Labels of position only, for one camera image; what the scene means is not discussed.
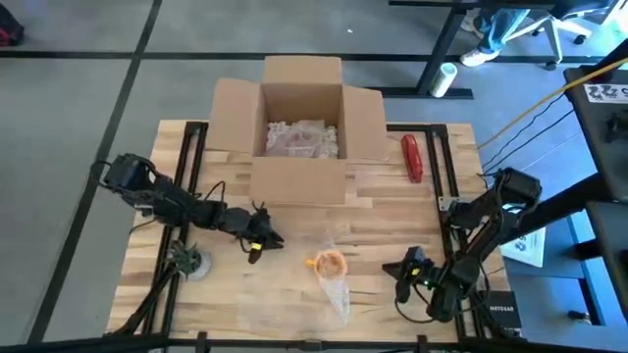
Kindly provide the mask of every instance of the gray floor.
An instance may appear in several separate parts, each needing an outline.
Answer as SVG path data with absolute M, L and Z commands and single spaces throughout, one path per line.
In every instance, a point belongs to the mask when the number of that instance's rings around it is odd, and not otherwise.
M 132 51 L 152 1 L 3 3 L 26 26 L 28 39 L 17 49 Z M 429 54 L 445 16 L 446 9 L 394 8 L 382 0 L 164 0 L 146 50 Z M 571 44 L 568 34 L 562 37 L 565 55 L 596 56 L 606 54 L 625 35 L 616 26 L 600 28 L 582 46 Z M 476 42 L 471 34 L 460 32 L 450 54 L 462 53 Z M 543 36 L 521 38 L 503 53 L 549 54 Z M 127 60 L 0 59 L 0 220 L 5 225 L 0 247 L 0 345 L 26 339 L 129 64 Z M 343 64 L 345 81 L 355 85 L 411 85 L 423 67 L 422 63 Z M 127 151 L 147 155 L 159 120 L 205 119 L 219 77 L 259 79 L 261 70 L 257 61 L 142 61 L 110 156 Z M 471 123 L 476 139 L 484 141 L 563 85 L 563 78 L 561 70 L 546 72 L 533 64 L 488 64 L 459 67 L 456 85 L 473 87 L 476 100 L 389 99 L 387 118 Z M 569 109 L 566 101 L 557 102 L 521 141 Z M 483 161 L 488 162 L 513 133 L 483 149 Z M 544 197 L 595 170 L 573 116 L 503 165 L 540 178 Z M 549 166 L 564 173 L 549 175 Z M 103 332 L 131 219 L 131 210 L 117 197 L 97 192 L 46 339 Z M 533 340 L 590 346 L 591 337 L 607 329 L 585 334 L 587 328 L 556 323 L 557 313 L 567 307 L 557 304 L 557 297 L 576 292 L 570 289 L 572 281 L 513 276 L 512 282 L 521 292 L 520 306 L 534 313 L 524 318 L 524 329 Z M 542 287 L 562 293 L 547 295 L 543 307 L 551 310 L 534 306 L 534 298 L 544 294 L 531 290 Z M 574 306 L 581 305 L 578 298 L 573 295 Z M 606 334 L 620 337 L 622 332 L 628 333 L 625 325 Z

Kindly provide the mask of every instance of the box flap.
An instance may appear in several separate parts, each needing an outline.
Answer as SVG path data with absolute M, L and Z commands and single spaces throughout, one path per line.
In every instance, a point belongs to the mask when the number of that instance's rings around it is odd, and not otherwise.
M 344 185 L 341 160 L 253 158 L 250 195 L 255 201 L 342 204 Z
M 380 91 L 343 86 L 342 118 L 346 158 L 388 159 L 386 115 Z
M 207 147 L 253 154 L 258 144 L 258 115 L 263 114 L 260 84 L 220 78 L 214 90 Z
M 269 56 L 262 82 L 342 84 L 342 62 L 335 57 Z

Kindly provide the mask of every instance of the wooden tabletop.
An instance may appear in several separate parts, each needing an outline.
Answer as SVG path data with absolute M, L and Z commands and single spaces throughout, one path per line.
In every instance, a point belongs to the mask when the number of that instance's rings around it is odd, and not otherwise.
M 150 159 L 165 175 L 175 174 L 184 126 L 185 121 L 159 125 Z M 472 128 L 462 124 L 447 128 L 461 196 L 477 196 L 484 191 L 484 184 L 476 175 L 480 160 Z M 417 325 L 403 319 L 393 305 L 394 279 L 381 269 L 384 263 L 400 261 L 407 248 L 416 245 L 437 265 L 444 261 L 425 134 L 415 133 L 424 166 L 419 184 L 408 182 L 400 151 L 402 135 L 389 132 L 391 154 L 385 162 L 348 161 L 345 204 L 267 204 L 273 228 L 286 240 L 286 247 L 264 252 L 255 265 L 247 263 L 232 236 L 191 227 L 188 244 L 196 243 L 199 250 L 209 252 L 213 267 L 200 281 L 182 281 L 171 336 L 193 338 L 205 330 L 215 339 L 401 342 L 426 334 L 430 341 L 456 341 L 453 322 Z M 437 152 L 447 195 L 438 140 Z M 193 148 L 189 153 L 191 160 Z M 250 160 L 242 153 L 205 150 L 197 192 L 207 192 L 224 180 L 229 206 L 252 211 Z M 145 220 L 137 216 L 135 222 Z M 148 292 L 161 231 L 162 226 L 151 224 L 131 235 L 108 330 L 121 326 Z M 305 266 L 305 260 L 329 246 L 330 239 L 348 264 L 350 316 L 346 326 L 340 323 L 315 274 Z M 484 265 L 487 273 L 503 267 L 498 250 Z M 490 279 L 492 289 L 509 289 L 505 271 Z M 420 289 L 429 300 L 431 292 Z M 429 319 L 425 307 L 415 294 L 401 306 L 406 315 L 418 320 Z M 157 323 L 161 323 L 160 312 Z M 465 322 L 471 332 L 469 315 Z

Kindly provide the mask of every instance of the open cardboard box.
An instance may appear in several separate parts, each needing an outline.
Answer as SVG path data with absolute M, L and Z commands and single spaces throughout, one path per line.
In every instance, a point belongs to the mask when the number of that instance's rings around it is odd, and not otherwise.
M 264 157 L 268 122 L 324 120 L 338 128 L 339 158 Z M 207 146 L 253 156 L 250 196 L 282 203 L 344 203 L 345 160 L 388 158 L 379 91 L 342 84 L 340 58 L 277 56 L 261 83 L 220 78 Z

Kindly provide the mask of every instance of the red object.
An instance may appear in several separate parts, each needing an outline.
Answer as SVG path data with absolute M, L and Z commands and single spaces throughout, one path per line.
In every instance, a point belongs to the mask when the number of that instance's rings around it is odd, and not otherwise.
M 405 159 L 405 167 L 408 169 L 408 177 L 410 182 L 421 182 L 423 176 L 423 163 L 421 162 L 421 154 L 419 153 L 419 145 L 411 134 L 406 134 L 401 139 L 401 150 Z

